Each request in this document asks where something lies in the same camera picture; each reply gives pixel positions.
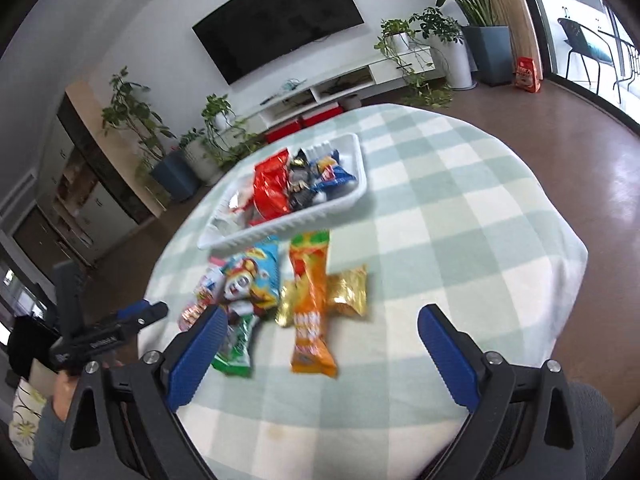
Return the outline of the person's left hand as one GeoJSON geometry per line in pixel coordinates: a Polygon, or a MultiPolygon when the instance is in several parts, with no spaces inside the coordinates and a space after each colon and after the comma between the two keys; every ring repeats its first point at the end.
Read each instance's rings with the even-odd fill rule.
{"type": "Polygon", "coordinates": [[[67,370],[60,370],[56,374],[51,405],[53,413],[61,422],[66,422],[78,382],[79,377],[71,375],[67,370]]]}

